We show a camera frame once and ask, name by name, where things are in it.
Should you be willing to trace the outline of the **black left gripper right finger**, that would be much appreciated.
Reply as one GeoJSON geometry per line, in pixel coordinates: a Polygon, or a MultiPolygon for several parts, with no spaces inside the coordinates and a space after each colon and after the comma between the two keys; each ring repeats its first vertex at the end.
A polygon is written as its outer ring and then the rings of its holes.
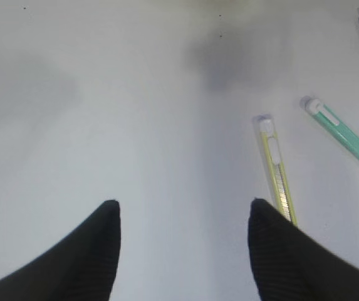
{"type": "Polygon", "coordinates": [[[323,248],[264,199],[251,203],[247,240],[261,300],[359,300],[359,269],[323,248]]]}

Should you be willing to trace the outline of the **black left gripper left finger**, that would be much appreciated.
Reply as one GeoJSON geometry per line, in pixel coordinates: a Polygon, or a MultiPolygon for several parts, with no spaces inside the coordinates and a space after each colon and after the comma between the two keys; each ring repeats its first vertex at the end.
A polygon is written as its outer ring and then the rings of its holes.
{"type": "Polygon", "coordinates": [[[0,279],[0,300],[109,300],[120,246],[120,205],[105,201],[54,247],[0,279]]]}

